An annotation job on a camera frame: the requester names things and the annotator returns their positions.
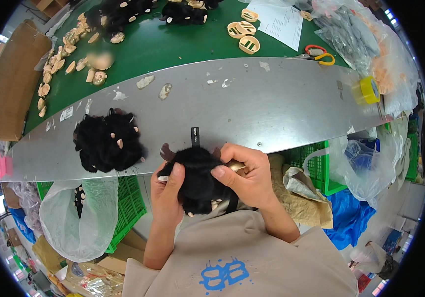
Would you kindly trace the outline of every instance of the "black fur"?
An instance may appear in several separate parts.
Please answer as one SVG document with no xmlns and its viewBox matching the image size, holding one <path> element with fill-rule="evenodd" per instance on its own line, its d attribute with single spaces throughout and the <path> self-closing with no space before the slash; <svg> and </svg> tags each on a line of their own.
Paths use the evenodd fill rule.
<svg viewBox="0 0 425 297">
<path fill-rule="evenodd" d="M 133 114 L 122 114 L 121 110 L 110 109 L 109 115 L 89 116 L 74 130 L 76 151 L 85 170 L 89 172 L 109 172 L 125 170 L 137 163 L 144 155 L 139 142 L 140 134 L 134 129 Z M 123 148 L 117 145 L 122 139 Z"/>
<path fill-rule="evenodd" d="M 219 7 L 219 2 L 223 2 L 224 0 L 202 0 L 206 3 L 207 9 L 216 9 Z"/>
<path fill-rule="evenodd" d="M 220 159 L 201 147 L 191 147 L 177 151 L 171 162 L 168 162 L 157 176 L 169 176 L 174 163 L 180 163 L 185 168 L 184 182 L 178 193 L 185 213 L 207 214 L 212 211 L 211 201 L 216 199 L 234 201 L 232 211 L 237 207 L 237 194 L 229 187 L 216 180 L 210 171 L 219 165 L 224 165 Z"/>
<path fill-rule="evenodd" d="M 120 7 L 120 4 L 127 2 L 127 6 Z M 99 5 L 89 9 L 85 16 L 89 27 L 104 31 L 100 24 L 102 16 L 107 16 L 105 33 L 108 38 L 112 38 L 116 33 L 122 32 L 130 22 L 129 18 L 145 14 L 145 10 L 153 8 L 152 0 L 104 0 Z"/>
<path fill-rule="evenodd" d="M 173 18 L 172 24 L 182 25 L 202 25 L 204 24 L 204 16 L 208 15 L 207 9 L 192 8 L 177 2 L 168 2 L 162 9 L 163 17 L 160 19 L 165 21 L 169 17 Z"/>
</svg>

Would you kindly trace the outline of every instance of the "paper document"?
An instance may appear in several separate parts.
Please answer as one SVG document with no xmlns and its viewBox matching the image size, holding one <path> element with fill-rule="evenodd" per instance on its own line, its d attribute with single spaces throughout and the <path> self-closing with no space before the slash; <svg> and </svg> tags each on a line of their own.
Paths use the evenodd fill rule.
<svg viewBox="0 0 425 297">
<path fill-rule="evenodd" d="M 303 25 L 303 18 L 298 9 L 293 6 L 254 4 L 253 1 L 247 6 L 247 9 L 258 13 L 260 21 L 258 30 L 298 51 Z"/>
</svg>

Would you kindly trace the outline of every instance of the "beige cloth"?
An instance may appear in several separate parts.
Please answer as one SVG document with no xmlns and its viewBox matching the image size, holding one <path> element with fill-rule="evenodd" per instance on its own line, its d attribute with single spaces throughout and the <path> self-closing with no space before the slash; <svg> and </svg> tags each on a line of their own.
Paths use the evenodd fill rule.
<svg viewBox="0 0 425 297">
<path fill-rule="evenodd" d="M 307 199 L 288 191 L 283 186 L 282 165 L 285 158 L 278 154 L 268 156 L 272 174 L 273 192 L 282 203 L 285 210 L 296 223 L 307 226 L 333 228 L 333 209 L 331 202 L 324 196 L 322 199 Z"/>
<path fill-rule="evenodd" d="M 182 229 L 161 270 L 128 259 L 123 297 L 357 296 L 357 281 L 319 227 L 287 243 L 256 211 Z"/>
</svg>

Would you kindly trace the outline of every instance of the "white label sticker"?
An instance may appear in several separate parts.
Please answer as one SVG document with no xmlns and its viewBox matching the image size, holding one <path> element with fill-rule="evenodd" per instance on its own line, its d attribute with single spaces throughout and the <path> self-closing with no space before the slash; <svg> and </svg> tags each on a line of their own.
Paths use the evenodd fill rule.
<svg viewBox="0 0 425 297">
<path fill-rule="evenodd" d="M 61 118 L 59 119 L 59 121 L 62 122 L 65 119 L 70 118 L 72 116 L 73 110 L 74 110 L 73 106 L 63 110 L 62 113 L 61 113 Z"/>
</svg>

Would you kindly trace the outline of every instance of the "red scissors handle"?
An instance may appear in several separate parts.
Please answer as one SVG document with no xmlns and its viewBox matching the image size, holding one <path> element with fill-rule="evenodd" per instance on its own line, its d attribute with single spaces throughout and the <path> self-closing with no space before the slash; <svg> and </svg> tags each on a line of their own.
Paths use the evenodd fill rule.
<svg viewBox="0 0 425 297">
<path fill-rule="evenodd" d="M 307 53 L 308 55 L 310 54 L 310 53 L 308 52 L 308 50 L 309 50 L 310 48 L 313 48 L 313 49 L 320 49 L 320 50 L 322 50 L 322 51 L 323 51 L 323 53 L 324 53 L 324 54 L 325 54 L 325 53 L 327 53 L 327 51 L 326 51 L 324 48 L 322 48 L 321 46 L 319 46 L 319 45 L 314 45 L 314 44 L 310 44 L 310 45 L 307 45 L 307 46 L 304 48 L 305 53 Z"/>
</svg>

